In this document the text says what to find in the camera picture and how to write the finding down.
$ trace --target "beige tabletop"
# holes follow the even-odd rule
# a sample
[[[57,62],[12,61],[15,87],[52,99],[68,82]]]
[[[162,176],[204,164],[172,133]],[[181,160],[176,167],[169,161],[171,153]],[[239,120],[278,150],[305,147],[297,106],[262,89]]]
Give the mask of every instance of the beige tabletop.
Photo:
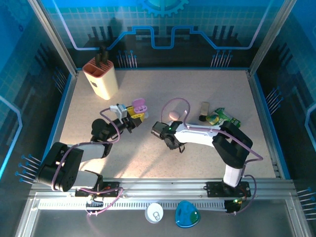
[[[145,98],[149,118],[131,134],[125,131],[108,157],[83,162],[81,169],[110,178],[222,178],[225,164],[214,148],[187,144],[180,154],[150,133],[155,122],[160,121],[163,105],[174,97],[182,97],[191,104],[188,122],[201,124],[198,116],[202,101],[210,103],[210,112],[225,107],[225,111],[239,119],[240,129],[253,141],[252,149],[264,157],[263,161],[251,162],[245,174],[275,177],[245,71],[116,71],[116,75],[119,91],[106,101],[93,92],[80,72],[60,141],[90,141],[92,122],[101,118],[102,109],[116,103],[129,106],[134,99]],[[166,113],[173,107],[180,112],[184,104],[172,104]],[[116,118],[112,112],[107,115]]]

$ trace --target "pink sponge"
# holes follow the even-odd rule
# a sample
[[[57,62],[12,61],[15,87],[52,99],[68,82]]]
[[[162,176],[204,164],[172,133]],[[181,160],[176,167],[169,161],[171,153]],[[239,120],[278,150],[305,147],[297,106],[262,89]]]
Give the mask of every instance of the pink sponge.
[[[169,117],[170,117],[173,121],[176,121],[176,120],[178,120],[178,119],[180,118],[180,115],[179,115],[177,112],[175,112],[175,111],[171,111],[171,112],[169,113]]]

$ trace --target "white round object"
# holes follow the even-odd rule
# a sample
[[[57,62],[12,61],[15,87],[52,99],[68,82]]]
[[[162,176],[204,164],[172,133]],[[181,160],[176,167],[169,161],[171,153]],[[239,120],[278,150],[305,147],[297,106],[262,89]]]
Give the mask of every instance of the white round object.
[[[179,113],[176,112],[176,111],[170,111],[169,117],[170,117],[173,121],[177,121],[177,120],[180,118],[180,115],[179,115]]]
[[[163,208],[158,203],[150,204],[145,210],[145,217],[150,223],[156,224],[163,217]]]

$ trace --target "snack bag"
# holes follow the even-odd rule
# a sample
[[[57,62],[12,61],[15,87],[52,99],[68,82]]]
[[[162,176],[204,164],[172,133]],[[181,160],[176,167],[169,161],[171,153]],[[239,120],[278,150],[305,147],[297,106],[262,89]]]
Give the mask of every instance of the snack bag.
[[[208,121],[211,125],[222,125],[223,122],[229,121],[234,124],[236,127],[240,127],[241,123],[238,119],[230,116],[229,114],[224,112],[225,108],[218,108],[213,111],[209,116],[206,117],[206,121]]]

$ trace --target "pink object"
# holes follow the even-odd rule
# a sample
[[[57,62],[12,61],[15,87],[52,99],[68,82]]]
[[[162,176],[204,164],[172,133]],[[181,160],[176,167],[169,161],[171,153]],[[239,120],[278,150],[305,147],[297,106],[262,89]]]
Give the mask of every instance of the pink object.
[[[169,113],[169,117],[173,120],[173,121],[177,121],[180,118],[180,115],[175,112],[175,111],[170,111]]]
[[[132,106],[134,107],[134,112],[136,114],[145,113],[147,111],[147,106],[145,105],[145,99],[139,98],[132,102]]]

